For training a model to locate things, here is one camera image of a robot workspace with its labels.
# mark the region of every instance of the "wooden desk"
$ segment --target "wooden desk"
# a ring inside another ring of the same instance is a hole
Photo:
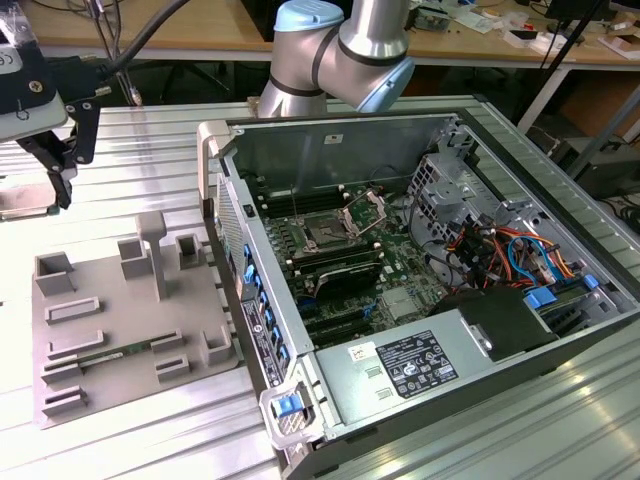
[[[41,1],[65,6],[63,0]],[[121,44],[127,45],[153,12],[165,3],[166,0],[124,0],[121,3]],[[514,0],[506,0],[494,8],[502,12],[525,11],[538,30],[544,30],[550,22],[530,8],[517,5]],[[93,54],[104,57],[91,21],[69,12],[41,7],[29,0],[25,0],[24,11],[46,56]],[[589,33],[584,44],[572,49],[519,124],[521,128],[528,129],[571,70],[640,71],[640,61],[630,62],[600,44],[597,38],[602,35]],[[499,31],[482,35],[452,22],[448,33],[410,32],[409,54],[418,65],[540,66],[542,55],[528,48],[512,47],[500,37]],[[137,58],[270,61],[271,46],[262,40],[240,0],[191,0],[156,32]]]

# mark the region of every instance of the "motherboard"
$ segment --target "motherboard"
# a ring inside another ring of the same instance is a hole
[[[269,241],[318,348],[424,318],[447,294],[448,279],[410,237],[406,212],[377,188],[291,194],[264,205]],[[331,208],[315,210],[323,206]]]

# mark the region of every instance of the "power supply label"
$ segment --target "power supply label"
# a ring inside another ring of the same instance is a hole
[[[402,398],[411,398],[458,378],[431,330],[382,345],[376,351]]]

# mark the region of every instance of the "3d-printed holder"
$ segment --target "3d-printed holder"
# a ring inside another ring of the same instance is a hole
[[[35,259],[34,281],[42,295],[50,297],[61,293],[73,292],[69,272],[71,263],[64,252],[42,255]]]
[[[120,267],[126,280],[149,275],[153,271],[147,249],[139,238],[120,240],[118,251],[121,259]]]
[[[42,427],[238,364],[226,299],[198,238],[161,247],[160,213],[136,224],[139,237],[118,242],[117,256],[73,266],[63,252],[36,260],[34,420]]]
[[[177,236],[176,252],[180,262],[180,270],[199,267],[204,263],[202,245],[194,234]]]

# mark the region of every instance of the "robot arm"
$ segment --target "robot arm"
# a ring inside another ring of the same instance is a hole
[[[320,0],[278,10],[269,83],[259,117],[326,112],[325,92],[359,112],[387,110],[413,74],[404,26],[409,0],[355,0],[353,15]]]
[[[0,91],[0,141],[16,140],[33,154],[45,167],[55,195],[51,202],[49,195],[38,193],[35,197],[43,205],[22,206],[17,199],[33,197],[33,187],[0,192],[0,210],[9,216],[30,216],[46,213],[51,206],[68,208],[76,165],[93,161],[100,116],[95,97],[109,92],[99,70],[79,57],[47,62],[17,1],[4,1],[0,2]],[[51,129],[68,117],[74,126],[61,140]]]

